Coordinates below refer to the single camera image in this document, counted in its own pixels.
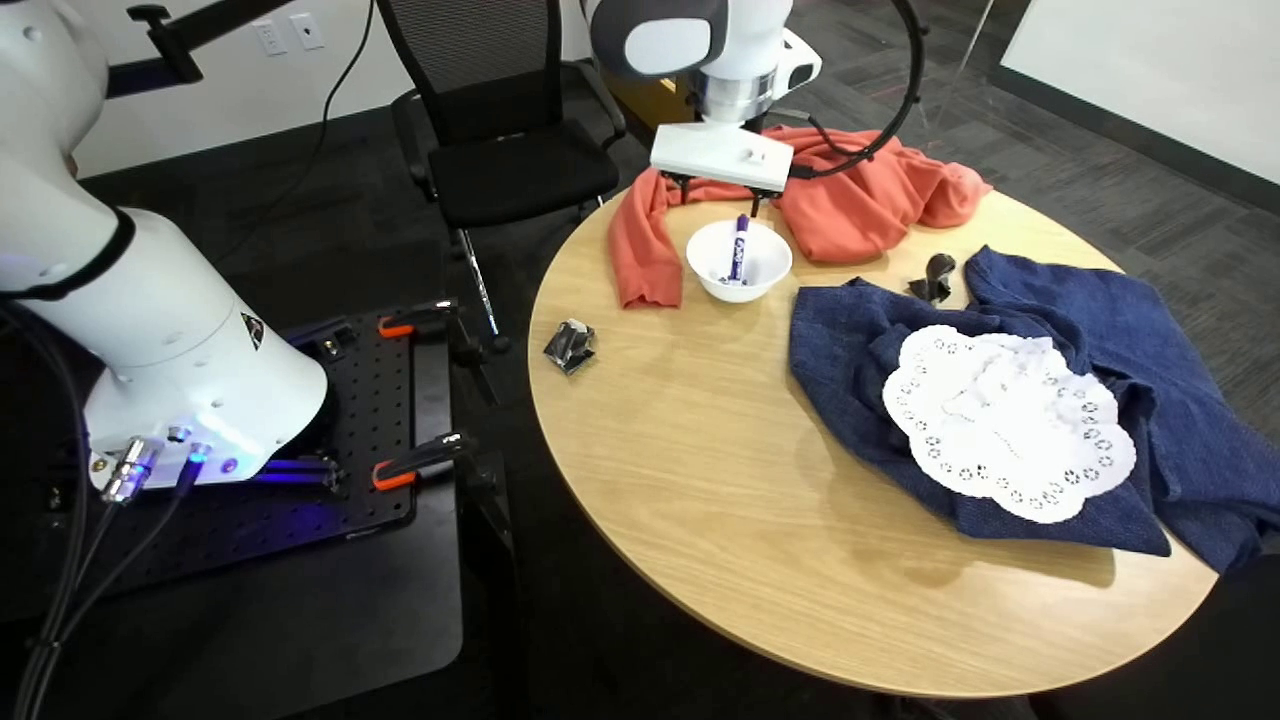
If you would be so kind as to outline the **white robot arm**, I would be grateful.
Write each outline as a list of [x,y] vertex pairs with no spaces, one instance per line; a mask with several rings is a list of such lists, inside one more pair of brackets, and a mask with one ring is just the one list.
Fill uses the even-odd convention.
[[89,481],[254,481],[325,407],[329,374],[263,325],[161,213],[94,195],[73,148],[108,61],[61,0],[0,3],[0,295],[94,351]]

